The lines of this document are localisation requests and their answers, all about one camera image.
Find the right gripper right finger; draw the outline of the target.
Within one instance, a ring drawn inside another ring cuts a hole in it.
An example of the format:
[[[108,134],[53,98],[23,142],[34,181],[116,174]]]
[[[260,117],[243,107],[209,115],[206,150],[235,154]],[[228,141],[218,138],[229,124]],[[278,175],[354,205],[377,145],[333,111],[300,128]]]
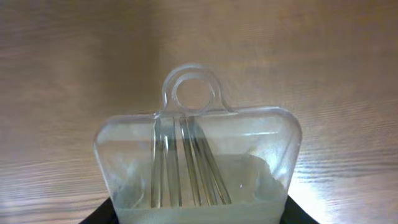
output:
[[[280,224],[319,224],[291,196],[287,197]]]

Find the clear box coloured plugs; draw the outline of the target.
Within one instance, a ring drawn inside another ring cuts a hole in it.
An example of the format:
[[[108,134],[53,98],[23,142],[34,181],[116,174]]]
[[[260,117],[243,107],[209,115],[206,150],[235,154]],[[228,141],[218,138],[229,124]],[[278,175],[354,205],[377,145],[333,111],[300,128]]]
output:
[[[208,67],[173,69],[155,113],[113,116],[93,149],[102,223],[283,223],[302,128],[274,106],[232,108]]]

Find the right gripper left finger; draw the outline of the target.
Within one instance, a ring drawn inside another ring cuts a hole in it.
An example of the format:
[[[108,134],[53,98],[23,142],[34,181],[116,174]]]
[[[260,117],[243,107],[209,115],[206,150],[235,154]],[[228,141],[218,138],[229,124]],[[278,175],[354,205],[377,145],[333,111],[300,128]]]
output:
[[[119,224],[110,198],[107,198],[93,213],[79,224]]]

